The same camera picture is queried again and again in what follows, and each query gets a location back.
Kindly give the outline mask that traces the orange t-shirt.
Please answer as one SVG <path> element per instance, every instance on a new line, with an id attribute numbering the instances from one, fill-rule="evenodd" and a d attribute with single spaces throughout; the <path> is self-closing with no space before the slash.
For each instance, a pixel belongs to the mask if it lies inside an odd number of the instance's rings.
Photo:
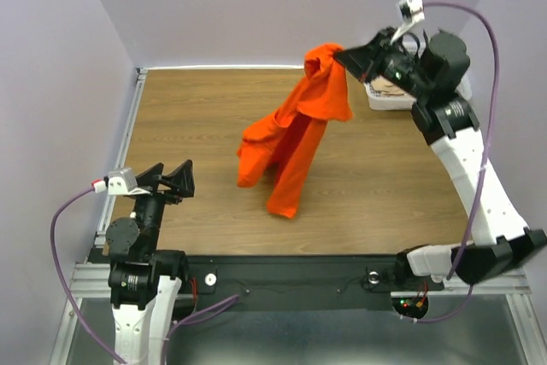
<path id="1" fill-rule="evenodd" d="M 268 213 L 295 217 L 305 180 L 329 121 L 349 121 L 352 112 L 339 44 L 322 44 L 304 57 L 304 76 L 271 114 L 247 127 L 238 147 L 237 186 L 251 188 L 275 169 Z"/>

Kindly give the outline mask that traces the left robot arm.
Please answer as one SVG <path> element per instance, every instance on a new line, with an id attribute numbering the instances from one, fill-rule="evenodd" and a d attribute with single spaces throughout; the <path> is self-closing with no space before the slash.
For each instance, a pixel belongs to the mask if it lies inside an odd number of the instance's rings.
<path id="1" fill-rule="evenodd" d="M 158 162 L 141 174 L 118 168 L 106 177 L 109 196 L 133 201 L 132 213 L 112 221 L 105 234 L 118 364 L 165 362 L 174 303 L 190 283 L 186 253 L 157 245 L 165 208 L 195 194 L 193 162 L 169 174 L 163 169 Z"/>

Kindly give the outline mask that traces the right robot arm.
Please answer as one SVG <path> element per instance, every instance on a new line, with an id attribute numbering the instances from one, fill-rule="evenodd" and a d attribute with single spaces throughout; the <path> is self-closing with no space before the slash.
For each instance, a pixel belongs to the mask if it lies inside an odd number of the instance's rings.
<path id="1" fill-rule="evenodd" d="M 546 246 L 546 234 L 531 229 L 517 212 L 485 153 L 479 120 L 457 91 L 470 66 L 465 43 L 438 31 L 422 52 L 392 41 L 380 30 L 367 44 L 334 55 L 353 77 L 370 83 L 381 77 L 414 98 L 411 115 L 426 144 L 443 164 L 468 216 L 458 244 L 422 245 L 397 254 L 393 278 L 412 288 L 424 277 L 456 274 L 475 285 L 521 268 Z"/>

